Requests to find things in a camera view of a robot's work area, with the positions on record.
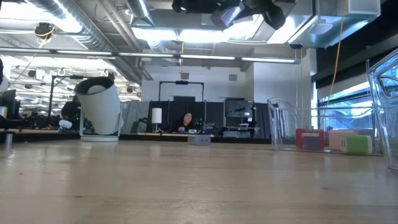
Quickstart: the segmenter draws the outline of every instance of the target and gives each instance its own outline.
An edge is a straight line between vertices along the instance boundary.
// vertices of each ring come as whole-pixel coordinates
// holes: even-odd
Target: clear acrylic container
[[[272,98],[268,108],[274,149],[345,154],[341,137],[360,135],[369,136],[371,144],[358,154],[382,155],[372,107],[296,108]]]
[[[367,71],[383,152],[398,170],[398,49]]]

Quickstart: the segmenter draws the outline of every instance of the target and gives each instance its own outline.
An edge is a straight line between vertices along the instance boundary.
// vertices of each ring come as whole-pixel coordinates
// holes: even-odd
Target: air duct
[[[114,52],[117,51],[112,43],[95,26],[94,22],[72,0],[27,0],[34,6],[47,11],[60,21],[57,24],[65,32],[78,32],[81,36],[73,37],[88,50]],[[117,57],[106,60],[129,81],[141,83],[142,71],[131,67],[124,59]]]
[[[149,14],[149,3],[147,0],[127,0],[127,6],[135,18],[139,18],[149,25],[155,26]]]

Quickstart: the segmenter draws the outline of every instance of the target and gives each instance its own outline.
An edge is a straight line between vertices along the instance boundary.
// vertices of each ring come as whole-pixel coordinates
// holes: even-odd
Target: woman
[[[178,119],[173,127],[173,132],[188,132],[189,129],[195,129],[193,125],[192,114],[190,112],[186,112],[183,116]]]

